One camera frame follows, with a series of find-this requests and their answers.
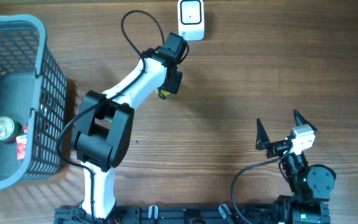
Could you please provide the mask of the yellow lidded jar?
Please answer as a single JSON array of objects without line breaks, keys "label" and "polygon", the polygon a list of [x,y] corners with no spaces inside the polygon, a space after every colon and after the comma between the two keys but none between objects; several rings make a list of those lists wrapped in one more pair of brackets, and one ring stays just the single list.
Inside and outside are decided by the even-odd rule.
[{"label": "yellow lidded jar", "polygon": [[[155,89],[155,92],[156,92],[157,94],[159,94],[159,89],[158,89],[158,88],[157,88],[157,89]],[[170,94],[170,92],[165,91],[165,90],[161,90],[161,93],[162,93],[163,95],[165,95],[165,96],[167,96],[167,95],[169,95],[169,94]]]}]

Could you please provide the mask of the red tissue packet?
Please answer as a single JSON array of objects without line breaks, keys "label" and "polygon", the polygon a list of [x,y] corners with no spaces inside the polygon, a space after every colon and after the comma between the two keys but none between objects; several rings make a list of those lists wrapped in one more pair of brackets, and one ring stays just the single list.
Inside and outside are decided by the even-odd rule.
[{"label": "red tissue packet", "polygon": [[27,145],[27,132],[28,132],[28,125],[26,124],[24,126],[23,133],[16,137],[18,160],[25,158],[26,145]]}]

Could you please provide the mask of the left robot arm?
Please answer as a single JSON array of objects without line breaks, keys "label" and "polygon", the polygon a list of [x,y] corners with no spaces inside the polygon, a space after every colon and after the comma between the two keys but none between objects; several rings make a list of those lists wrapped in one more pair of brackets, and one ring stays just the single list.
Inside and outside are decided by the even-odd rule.
[{"label": "left robot arm", "polygon": [[111,222],[115,172],[129,149],[134,113],[153,92],[163,100],[178,93],[183,76],[178,65],[188,52],[188,42],[171,33],[163,45],[143,51],[135,69],[116,86],[84,96],[71,139],[85,175],[81,221]]}]

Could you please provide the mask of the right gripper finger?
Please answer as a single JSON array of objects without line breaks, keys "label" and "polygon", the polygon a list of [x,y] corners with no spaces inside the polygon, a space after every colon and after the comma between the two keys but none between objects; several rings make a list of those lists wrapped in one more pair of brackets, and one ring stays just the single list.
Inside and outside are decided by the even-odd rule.
[{"label": "right gripper finger", "polygon": [[316,134],[317,129],[307,121],[298,110],[293,110],[296,126],[292,128],[293,134]]},{"label": "right gripper finger", "polygon": [[270,139],[267,135],[267,132],[260,120],[257,118],[257,136],[255,141],[255,148],[257,150],[266,150],[270,145]]}]

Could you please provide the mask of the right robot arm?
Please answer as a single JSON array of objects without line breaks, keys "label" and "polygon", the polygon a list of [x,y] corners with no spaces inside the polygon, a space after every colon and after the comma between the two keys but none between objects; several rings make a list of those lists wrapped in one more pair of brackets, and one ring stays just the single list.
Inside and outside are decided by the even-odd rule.
[{"label": "right robot arm", "polygon": [[322,164],[308,164],[305,151],[314,146],[318,130],[298,110],[293,115],[295,127],[290,135],[276,142],[270,141],[261,120],[257,120],[255,148],[278,161],[291,190],[291,195],[280,195],[269,208],[261,208],[260,217],[270,223],[330,223],[328,202],[336,173]]}]

